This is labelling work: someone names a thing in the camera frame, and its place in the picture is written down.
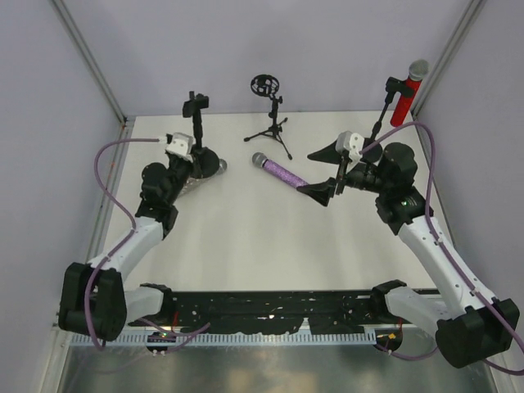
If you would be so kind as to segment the purple glitter microphone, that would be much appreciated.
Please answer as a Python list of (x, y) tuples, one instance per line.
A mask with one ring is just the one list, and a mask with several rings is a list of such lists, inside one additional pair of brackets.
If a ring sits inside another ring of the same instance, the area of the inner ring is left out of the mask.
[(270, 160), (264, 153), (256, 152), (251, 157), (252, 164), (265, 171), (266, 173), (271, 174), (275, 178), (281, 180), (285, 184), (297, 189), (308, 185), (308, 183), (300, 178), (299, 176), (293, 174), (288, 169), (283, 168), (281, 165), (276, 163), (273, 160)]

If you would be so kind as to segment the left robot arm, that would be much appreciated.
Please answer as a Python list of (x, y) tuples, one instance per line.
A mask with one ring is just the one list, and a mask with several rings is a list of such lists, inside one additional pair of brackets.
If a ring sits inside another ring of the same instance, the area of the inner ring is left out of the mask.
[(141, 202), (131, 229), (87, 264), (72, 263), (65, 271), (58, 326), (90, 336), (94, 343), (115, 340), (124, 327), (143, 317), (165, 326), (174, 319), (169, 289), (142, 284), (132, 291), (124, 282), (138, 263), (170, 233), (178, 216), (174, 206), (192, 176), (193, 163), (169, 156), (167, 166), (151, 163), (142, 171)]

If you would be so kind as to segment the black tripod shock-mount stand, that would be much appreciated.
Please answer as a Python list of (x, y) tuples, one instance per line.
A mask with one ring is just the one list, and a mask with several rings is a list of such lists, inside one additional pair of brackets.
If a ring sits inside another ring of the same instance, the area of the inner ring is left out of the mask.
[(272, 75), (261, 74), (255, 76), (250, 82), (251, 91), (257, 97), (265, 97), (271, 101), (271, 109), (268, 117), (271, 119), (271, 125), (265, 130), (255, 133), (249, 137), (243, 138), (244, 142), (249, 142), (257, 137), (266, 137), (278, 142), (287, 154), (287, 158), (292, 160), (292, 155), (287, 149), (285, 142), (282, 140), (282, 125), (288, 121), (285, 117), (282, 121), (278, 121), (279, 106), (283, 103), (282, 95), (278, 95), (280, 83), (277, 78)]

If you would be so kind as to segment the red glitter microphone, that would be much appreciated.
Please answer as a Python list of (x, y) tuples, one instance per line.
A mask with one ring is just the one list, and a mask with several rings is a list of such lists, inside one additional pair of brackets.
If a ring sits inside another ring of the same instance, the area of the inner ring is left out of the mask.
[(429, 73), (429, 68), (429, 62), (424, 59), (418, 59), (409, 66), (408, 77), (402, 83), (400, 98), (391, 116), (391, 126), (398, 127), (404, 123), (422, 81)]

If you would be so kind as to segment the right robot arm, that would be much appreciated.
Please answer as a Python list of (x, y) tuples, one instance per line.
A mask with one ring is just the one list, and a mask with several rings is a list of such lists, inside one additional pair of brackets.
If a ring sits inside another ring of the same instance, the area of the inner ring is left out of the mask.
[(407, 319), (431, 335), (436, 348), (456, 368), (487, 362), (512, 343), (522, 344), (515, 331), (520, 317), (517, 305), (500, 300), (475, 276), (441, 231), (429, 195), (414, 186), (418, 165), (413, 149), (393, 142), (369, 160), (372, 152), (356, 136), (333, 142), (308, 157), (337, 165), (337, 176), (299, 188), (322, 205), (345, 187), (376, 193), (382, 222), (418, 258), (444, 302), (439, 306), (405, 283), (390, 281), (373, 288), (372, 316), (381, 323), (394, 317)]

